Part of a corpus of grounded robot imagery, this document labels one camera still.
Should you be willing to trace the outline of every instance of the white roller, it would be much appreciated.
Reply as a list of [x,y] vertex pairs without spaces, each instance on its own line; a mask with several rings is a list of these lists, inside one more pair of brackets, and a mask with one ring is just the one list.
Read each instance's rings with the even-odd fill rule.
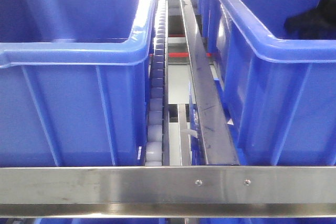
[[148,142],[162,142],[162,126],[148,126]]
[[145,166],[162,166],[162,163],[158,161],[151,161],[151,162],[146,162]]
[[161,142],[148,142],[146,161],[162,162],[162,143]]

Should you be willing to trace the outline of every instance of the steel guide rail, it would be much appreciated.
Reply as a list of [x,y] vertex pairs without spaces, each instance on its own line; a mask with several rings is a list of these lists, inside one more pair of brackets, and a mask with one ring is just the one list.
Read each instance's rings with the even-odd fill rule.
[[[199,31],[181,6],[194,64]],[[335,181],[335,167],[0,168],[0,217],[336,217]]]

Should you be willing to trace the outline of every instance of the bolt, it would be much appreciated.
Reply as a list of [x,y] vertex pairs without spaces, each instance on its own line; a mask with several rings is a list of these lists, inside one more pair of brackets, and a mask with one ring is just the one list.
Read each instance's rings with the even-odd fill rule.
[[203,184],[203,181],[201,181],[200,179],[195,181],[195,185],[201,186]]
[[251,184],[251,180],[246,179],[246,180],[244,181],[244,185],[245,185],[245,186],[249,186],[250,184]]

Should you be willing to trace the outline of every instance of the metal support beam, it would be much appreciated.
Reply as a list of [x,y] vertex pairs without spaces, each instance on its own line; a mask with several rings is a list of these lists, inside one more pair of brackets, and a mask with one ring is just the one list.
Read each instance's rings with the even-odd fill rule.
[[239,165],[191,0],[180,0],[207,165]]
[[0,216],[336,216],[335,167],[1,168]]

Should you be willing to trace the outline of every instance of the red bar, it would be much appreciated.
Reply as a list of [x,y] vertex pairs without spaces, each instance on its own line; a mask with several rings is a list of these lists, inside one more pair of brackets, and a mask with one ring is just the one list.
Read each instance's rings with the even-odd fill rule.
[[183,38],[185,37],[184,34],[169,34],[168,37],[172,37],[172,38]]
[[[207,52],[206,55],[208,57],[210,57],[211,53]],[[170,52],[169,57],[171,57],[171,58],[185,58],[185,57],[189,57],[189,53],[187,53],[187,52]]]

